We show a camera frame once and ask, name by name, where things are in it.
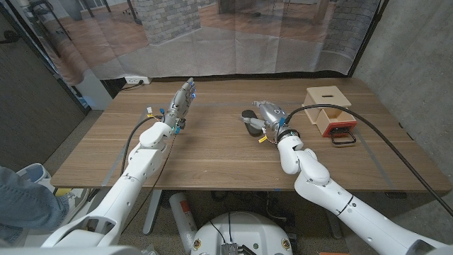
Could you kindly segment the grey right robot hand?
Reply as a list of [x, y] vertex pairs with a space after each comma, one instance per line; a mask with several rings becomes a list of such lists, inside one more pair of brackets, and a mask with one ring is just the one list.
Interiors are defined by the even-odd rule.
[[269, 101], [254, 101], [253, 105], [259, 109], [263, 120], [258, 119], [252, 110], [244, 110], [239, 117], [244, 122], [251, 136], [258, 137], [263, 135], [266, 128], [270, 128], [274, 132], [276, 140], [280, 140], [285, 136], [296, 135], [295, 130], [280, 122], [282, 118], [285, 119], [287, 117], [281, 107]]

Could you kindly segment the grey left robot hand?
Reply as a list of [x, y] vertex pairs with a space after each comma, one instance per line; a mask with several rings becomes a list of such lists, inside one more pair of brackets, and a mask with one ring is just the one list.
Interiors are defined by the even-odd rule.
[[174, 130], [183, 130], [185, 128], [185, 116], [193, 99], [195, 98], [195, 82], [190, 77], [182, 87], [176, 92], [169, 108], [164, 114], [164, 123], [174, 128]]

